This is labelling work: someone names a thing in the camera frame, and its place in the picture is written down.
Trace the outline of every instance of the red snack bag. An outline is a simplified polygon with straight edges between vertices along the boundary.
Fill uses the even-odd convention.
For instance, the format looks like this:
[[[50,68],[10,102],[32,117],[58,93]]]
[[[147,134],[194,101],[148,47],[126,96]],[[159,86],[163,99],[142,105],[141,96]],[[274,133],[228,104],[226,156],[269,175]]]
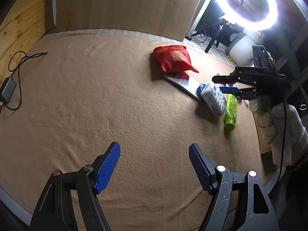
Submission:
[[[172,45],[157,47],[153,50],[154,56],[161,64],[163,73],[183,72],[192,70],[199,73],[191,63],[190,56],[185,46]]]

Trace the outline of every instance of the plywood wall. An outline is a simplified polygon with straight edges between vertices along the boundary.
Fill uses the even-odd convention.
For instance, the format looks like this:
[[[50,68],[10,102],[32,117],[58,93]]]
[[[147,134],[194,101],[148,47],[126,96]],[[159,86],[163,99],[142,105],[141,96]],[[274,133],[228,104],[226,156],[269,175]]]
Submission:
[[[28,52],[52,28],[47,0],[17,0],[0,25],[0,84],[10,76],[8,64],[19,50]],[[21,58],[14,57],[10,68]]]
[[[57,31],[115,28],[182,41],[199,0],[57,0]]]

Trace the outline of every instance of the beige blanket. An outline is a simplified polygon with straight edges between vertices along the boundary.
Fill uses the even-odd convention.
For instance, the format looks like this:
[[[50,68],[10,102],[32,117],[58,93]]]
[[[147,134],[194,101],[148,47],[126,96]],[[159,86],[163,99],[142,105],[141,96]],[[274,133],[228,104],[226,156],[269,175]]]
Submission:
[[[198,143],[231,171],[255,170],[266,181],[255,122],[243,103],[233,132],[162,77],[151,56],[159,41],[71,34],[41,39],[21,67],[23,103],[0,119],[0,184],[28,210],[55,169],[79,170],[112,141],[121,157],[98,197],[113,231],[186,231],[200,225],[210,202],[188,158]],[[232,68],[188,50],[199,82]],[[18,89],[11,107],[19,102]],[[81,230],[82,218],[76,207]]]

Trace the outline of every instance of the black cable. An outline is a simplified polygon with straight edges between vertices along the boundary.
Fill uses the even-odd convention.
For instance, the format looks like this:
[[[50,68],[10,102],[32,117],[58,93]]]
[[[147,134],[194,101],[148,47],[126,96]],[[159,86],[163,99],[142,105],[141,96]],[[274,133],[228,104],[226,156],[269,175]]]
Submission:
[[[277,72],[276,68],[273,67],[272,70],[275,72],[276,79],[277,79],[277,81],[279,82],[279,79],[278,79],[278,72]],[[276,181],[274,187],[278,184],[278,182],[279,182],[279,180],[280,180],[280,177],[281,177],[282,163],[283,163],[283,152],[284,152],[284,149],[285,149],[285,132],[286,132],[286,129],[287,129],[287,109],[286,109],[285,99],[284,99],[284,96],[283,96],[282,91],[281,91],[281,96],[282,96],[283,109],[284,109],[284,113],[285,113],[285,126],[284,126],[284,129],[283,129],[283,137],[282,137],[281,160],[280,160],[279,175],[278,175],[278,179],[277,179],[277,181]]]
[[[13,57],[14,57],[16,54],[18,54],[18,53],[23,53],[25,56],[23,56],[23,57],[21,58],[21,60],[19,61],[19,64],[16,66],[16,68],[14,68],[14,69],[11,70],[11,69],[10,69],[11,61],[12,61]],[[8,70],[9,70],[10,72],[12,72],[12,74],[11,74],[10,77],[13,77],[13,75],[15,74],[15,71],[18,70],[18,82],[19,82],[20,102],[19,102],[19,105],[18,105],[17,108],[10,108],[6,103],[3,102],[3,105],[4,105],[5,107],[7,107],[9,110],[15,111],[15,110],[18,110],[19,107],[21,106],[22,92],[21,92],[21,84],[20,84],[20,66],[21,66],[22,64],[24,64],[24,63],[25,63],[27,60],[29,60],[30,58],[36,58],[36,57],[39,57],[39,56],[42,56],[42,55],[46,55],[47,53],[48,53],[48,52],[45,52],[45,53],[37,53],[37,54],[31,55],[31,56],[27,56],[26,52],[20,50],[20,51],[17,51],[17,52],[12,56],[12,58],[11,58],[10,61],[9,61]]]
[[[201,34],[200,34],[200,37],[201,37],[201,38],[206,37],[205,40],[202,41],[202,42],[198,42],[198,41],[195,41],[195,40],[192,39],[193,42],[195,42],[195,43],[204,43],[204,42],[207,40],[208,36],[207,36],[207,33],[206,33],[206,27],[209,28],[209,29],[211,29],[210,26],[208,26],[205,22],[203,22],[203,23],[202,23],[202,29],[201,29],[201,30],[203,30],[204,36],[202,36],[202,33],[201,33]]]
[[[284,111],[285,111],[285,127],[284,127],[284,130],[283,130],[283,137],[282,137],[282,148],[281,148],[281,160],[280,160],[280,169],[279,169],[279,175],[278,175],[278,179],[274,185],[274,187],[278,184],[279,180],[280,180],[280,177],[281,177],[281,172],[282,172],[282,162],[283,162],[283,151],[285,149],[285,132],[286,132],[286,129],[287,129],[287,109],[286,109],[286,106],[285,106],[285,100],[283,99],[283,108],[284,108]]]

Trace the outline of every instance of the green bottle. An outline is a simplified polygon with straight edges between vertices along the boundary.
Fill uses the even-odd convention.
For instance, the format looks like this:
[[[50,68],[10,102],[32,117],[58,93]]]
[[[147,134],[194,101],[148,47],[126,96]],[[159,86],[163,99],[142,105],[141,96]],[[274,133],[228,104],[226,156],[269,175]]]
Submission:
[[[228,94],[226,106],[226,123],[224,128],[232,131],[235,128],[236,117],[238,114],[238,100],[234,95]]]

